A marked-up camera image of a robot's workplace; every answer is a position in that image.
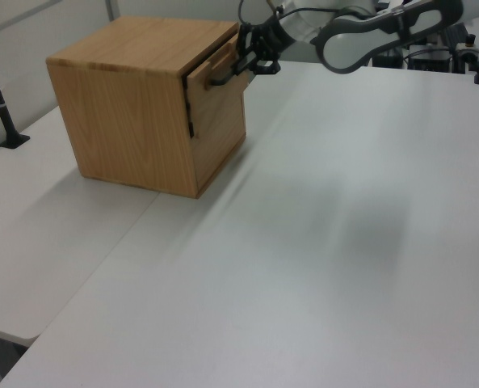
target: wood grain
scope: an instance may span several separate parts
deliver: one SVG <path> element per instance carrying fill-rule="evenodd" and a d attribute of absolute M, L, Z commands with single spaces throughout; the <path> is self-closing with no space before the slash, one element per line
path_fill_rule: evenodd
<path fill-rule="evenodd" d="M 234 61 L 236 31 L 236 23 L 120 18 L 48 58 L 82 175 L 200 196 L 246 134 L 247 76 L 208 86 Z"/>
<path fill-rule="evenodd" d="M 226 86 L 209 86 L 236 59 L 233 38 L 187 77 L 187 97 L 195 136 L 191 140 L 196 178 L 200 187 L 212 178 L 216 166 L 246 135 L 242 93 L 248 77 L 241 74 Z"/>
<path fill-rule="evenodd" d="M 181 80 L 48 69 L 83 176 L 197 194 Z"/>
<path fill-rule="evenodd" d="M 235 22 L 123 16 L 47 63 L 181 77 L 237 29 Z"/>

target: white tabletop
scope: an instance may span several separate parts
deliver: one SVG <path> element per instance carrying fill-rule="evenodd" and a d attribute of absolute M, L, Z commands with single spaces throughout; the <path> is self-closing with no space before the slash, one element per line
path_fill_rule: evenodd
<path fill-rule="evenodd" d="M 479 387 L 479 86 L 283 63 L 246 114 L 256 146 L 160 195 L 0 387 Z"/>
<path fill-rule="evenodd" d="M 32 341 L 157 196 L 83 179 L 58 109 L 0 149 L 0 337 Z"/>

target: wooden box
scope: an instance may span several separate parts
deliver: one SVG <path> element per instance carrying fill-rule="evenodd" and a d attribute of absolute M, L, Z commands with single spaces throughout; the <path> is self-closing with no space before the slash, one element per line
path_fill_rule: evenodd
<path fill-rule="evenodd" d="M 47 59 L 83 176 L 193 198 L 244 141 L 238 25 L 122 17 Z"/>

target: wooden drawer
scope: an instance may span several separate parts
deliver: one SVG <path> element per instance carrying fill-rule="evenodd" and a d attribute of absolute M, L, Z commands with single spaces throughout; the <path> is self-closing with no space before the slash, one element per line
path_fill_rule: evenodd
<path fill-rule="evenodd" d="M 199 197 L 246 135 L 231 22 L 123 17 L 47 59 L 83 176 Z"/>
<path fill-rule="evenodd" d="M 210 78 L 226 73 L 236 59 L 237 36 L 187 76 L 188 120 L 196 179 L 203 188 L 238 143 L 244 140 L 243 91 L 248 76 L 241 74 L 225 86 L 210 86 Z"/>

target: black cable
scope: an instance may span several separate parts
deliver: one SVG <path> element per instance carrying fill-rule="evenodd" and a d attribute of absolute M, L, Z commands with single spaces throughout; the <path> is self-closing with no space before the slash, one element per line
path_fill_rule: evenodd
<path fill-rule="evenodd" d="M 297 8 L 293 11 L 288 12 L 287 14 L 283 14 L 282 16 L 280 16 L 279 20 L 287 18 L 288 16 L 291 16 L 297 12 L 328 12 L 336 14 L 339 12 L 339 10 L 334 8 Z"/>
<path fill-rule="evenodd" d="M 239 18 L 239 21 L 242 24 L 251 25 L 250 23 L 246 22 L 242 18 L 242 6 L 243 6 L 244 2 L 245 2 L 245 0 L 240 0 L 239 8 L 237 10 L 237 16 Z M 370 18 L 373 18 L 375 16 L 375 15 L 363 15 L 361 12 L 356 11 L 355 8 L 358 8 L 358 7 L 356 7 L 356 6 L 346 6 L 346 7 L 342 8 L 341 10 L 338 9 L 338 8 L 309 8 L 309 7 L 296 8 L 293 11 L 289 11 L 287 14 L 282 14 L 279 17 L 279 21 L 284 19 L 284 18 L 287 18 L 288 16 L 294 15 L 298 12 L 325 12 L 325 13 L 330 13 L 330 14 L 337 14 L 340 11 L 344 11 L 345 13 L 342 14 L 341 16 L 353 15 L 353 16 L 357 17 L 358 19 L 362 19 L 362 20 L 370 19 Z M 263 24 L 252 25 L 252 27 L 261 27 L 262 25 Z"/>
<path fill-rule="evenodd" d="M 413 58 L 413 57 L 416 57 L 417 55 L 423 55 L 423 54 L 429 54 L 429 53 L 435 53 L 435 52 L 438 52 L 438 51 L 447 51 L 447 52 L 451 52 L 451 50 L 449 48 L 429 48 L 429 49 L 425 49 L 425 50 L 419 50 L 419 51 L 416 51 L 415 53 L 411 53 L 410 55 L 407 55 L 406 57 L 402 58 L 404 61 L 406 61 L 406 59 L 410 59 L 410 58 Z"/>

